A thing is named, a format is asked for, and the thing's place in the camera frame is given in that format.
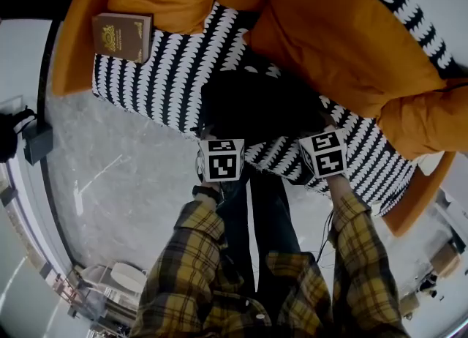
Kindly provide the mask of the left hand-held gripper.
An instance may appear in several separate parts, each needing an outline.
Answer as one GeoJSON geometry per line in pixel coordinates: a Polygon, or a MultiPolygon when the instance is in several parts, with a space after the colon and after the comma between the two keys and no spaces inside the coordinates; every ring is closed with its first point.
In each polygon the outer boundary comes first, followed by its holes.
{"type": "Polygon", "coordinates": [[[237,181],[244,167],[244,140],[201,140],[201,167],[207,182],[237,181]]]}

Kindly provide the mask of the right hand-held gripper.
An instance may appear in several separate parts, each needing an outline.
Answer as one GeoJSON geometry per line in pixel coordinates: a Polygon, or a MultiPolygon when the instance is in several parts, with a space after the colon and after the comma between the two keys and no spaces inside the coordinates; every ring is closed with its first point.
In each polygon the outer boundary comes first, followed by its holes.
{"type": "Polygon", "coordinates": [[[303,161],[317,179],[347,173],[347,144],[342,129],[326,128],[325,132],[298,140],[303,161]]]}

